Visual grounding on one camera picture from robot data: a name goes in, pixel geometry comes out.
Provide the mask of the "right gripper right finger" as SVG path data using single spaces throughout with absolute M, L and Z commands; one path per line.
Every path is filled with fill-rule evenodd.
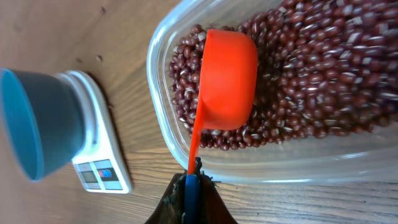
M 198 223 L 201 224 L 237 224 L 220 197 L 212 178 L 201 171 L 201 159 L 197 157 L 197 173 L 200 180 L 198 199 Z

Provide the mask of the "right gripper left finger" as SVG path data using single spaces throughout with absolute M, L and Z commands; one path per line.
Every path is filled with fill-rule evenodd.
M 145 224 L 182 224 L 186 174 L 175 174 Z

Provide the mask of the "red measuring scoop blue handle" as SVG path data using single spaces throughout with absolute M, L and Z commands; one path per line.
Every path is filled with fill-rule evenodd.
M 194 170 L 201 132 L 203 129 L 234 130 L 249 119 L 254 101 L 257 63 L 257 48 L 247 35 L 227 30 L 208 30 L 185 181 L 185 223 L 196 223 L 198 216 L 200 186 Z

